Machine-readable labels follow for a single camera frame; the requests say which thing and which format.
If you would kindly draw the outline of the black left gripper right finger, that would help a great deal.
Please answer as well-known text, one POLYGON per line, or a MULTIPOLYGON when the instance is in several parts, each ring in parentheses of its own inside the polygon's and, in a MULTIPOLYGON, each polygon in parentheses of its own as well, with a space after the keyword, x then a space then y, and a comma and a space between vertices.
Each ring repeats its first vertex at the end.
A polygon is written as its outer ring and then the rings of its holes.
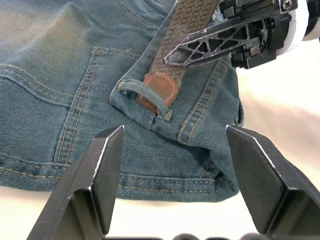
POLYGON ((262 236, 318 236, 320 192, 265 136, 227 125, 237 183, 262 236))

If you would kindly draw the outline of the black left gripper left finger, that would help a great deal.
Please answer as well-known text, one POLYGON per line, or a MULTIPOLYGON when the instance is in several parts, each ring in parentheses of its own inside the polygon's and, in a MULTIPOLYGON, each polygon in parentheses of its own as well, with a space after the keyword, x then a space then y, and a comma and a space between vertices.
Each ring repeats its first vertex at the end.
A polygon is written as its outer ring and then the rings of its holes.
POLYGON ((65 171, 29 240, 103 240, 111 226, 125 128, 101 131, 65 171))

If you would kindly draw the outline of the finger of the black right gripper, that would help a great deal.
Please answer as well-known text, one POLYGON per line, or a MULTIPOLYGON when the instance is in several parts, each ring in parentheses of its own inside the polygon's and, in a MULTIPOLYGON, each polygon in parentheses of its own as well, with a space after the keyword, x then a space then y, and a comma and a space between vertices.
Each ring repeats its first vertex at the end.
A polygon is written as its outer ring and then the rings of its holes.
POLYGON ((251 43, 248 24, 240 17, 188 34, 164 57, 171 66, 187 66, 240 53, 251 43))

